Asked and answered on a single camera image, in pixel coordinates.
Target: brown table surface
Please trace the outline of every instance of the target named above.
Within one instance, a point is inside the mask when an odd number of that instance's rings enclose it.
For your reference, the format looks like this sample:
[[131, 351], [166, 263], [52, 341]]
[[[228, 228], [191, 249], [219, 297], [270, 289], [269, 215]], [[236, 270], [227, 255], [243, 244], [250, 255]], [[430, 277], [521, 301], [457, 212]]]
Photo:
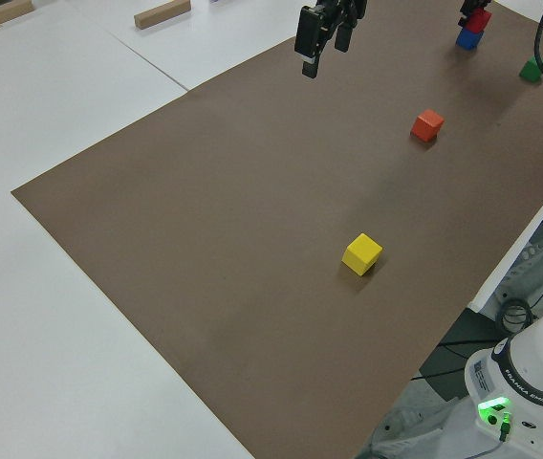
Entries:
[[14, 192], [257, 459], [356, 453], [543, 204], [535, 24], [468, 53], [459, 3], [370, 2], [318, 79], [289, 40]]

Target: orange cube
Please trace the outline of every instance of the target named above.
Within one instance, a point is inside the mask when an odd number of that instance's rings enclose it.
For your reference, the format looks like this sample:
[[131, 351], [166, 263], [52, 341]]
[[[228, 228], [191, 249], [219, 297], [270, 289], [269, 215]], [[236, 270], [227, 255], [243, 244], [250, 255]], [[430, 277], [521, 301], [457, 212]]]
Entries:
[[444, 117], [435, 113], [433, 110], [424, 110], [414, 121], [412, 126], [412, 134], [418, 137], [421, 141], [431, 142], [440, 132], [444, 124]]

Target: green cube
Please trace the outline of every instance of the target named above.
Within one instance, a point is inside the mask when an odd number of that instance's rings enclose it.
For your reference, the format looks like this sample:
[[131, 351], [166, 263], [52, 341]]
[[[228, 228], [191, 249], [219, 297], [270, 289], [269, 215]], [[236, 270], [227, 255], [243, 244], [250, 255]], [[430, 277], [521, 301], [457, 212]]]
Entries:
[[537, 66], [537, 61], [535, 60], [535, 56], [531, 57], [526, 64], [524, 64], [524, 67], [520, 71], [520, 76], [526, 79], [527, 81], [530, 81], [532, 83], [536, 83], [541, 79], [541, 71], [539, 70], [539, 67]]

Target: cable connector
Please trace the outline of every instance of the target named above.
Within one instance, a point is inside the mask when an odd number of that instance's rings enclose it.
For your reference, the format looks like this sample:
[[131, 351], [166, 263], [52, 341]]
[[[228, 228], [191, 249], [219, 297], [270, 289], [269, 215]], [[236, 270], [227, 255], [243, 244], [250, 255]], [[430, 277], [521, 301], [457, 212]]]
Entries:
[[508, 435], [510, 434], [511, 430], [511, 415], [509, 413], [505, 413], [503, 415], [503, 424], [501, 425], [501, 436], [499, 437], [499, 440], [502, 442], [505, 442], [508, 438]]

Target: green light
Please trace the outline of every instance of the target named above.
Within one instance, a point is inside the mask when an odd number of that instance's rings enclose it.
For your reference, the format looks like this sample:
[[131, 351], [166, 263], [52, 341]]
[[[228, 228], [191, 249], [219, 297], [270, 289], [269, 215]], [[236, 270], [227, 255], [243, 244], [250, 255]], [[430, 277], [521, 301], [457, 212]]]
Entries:
[[486, 409], [493, 408], [495, 406], [507, 406], [509, 402], [510, 402], [510, 399], [506, 397], [499, 397], [497, 399], [490, 400], [488, 402], [481, 402], [480, 404], [478, 404], [478, 409], [480, 411], [484, 411]]

